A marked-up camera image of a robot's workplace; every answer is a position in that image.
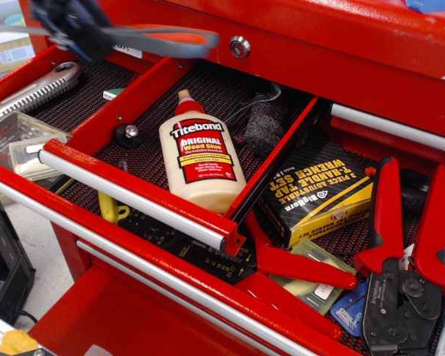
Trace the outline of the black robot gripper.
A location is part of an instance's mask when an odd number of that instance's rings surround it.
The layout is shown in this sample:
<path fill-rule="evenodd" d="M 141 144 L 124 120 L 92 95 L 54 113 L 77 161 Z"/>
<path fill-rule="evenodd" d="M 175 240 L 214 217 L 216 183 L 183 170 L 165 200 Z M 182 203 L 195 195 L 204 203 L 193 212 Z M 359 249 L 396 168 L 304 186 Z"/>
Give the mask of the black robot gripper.
<path fill-rule="evenodd" d="M 30 6 L 51 39 L 83 62 L 96 63 L 112 51 L 104 31 L 111 22 L 96 1 L 32 1 Z"/>

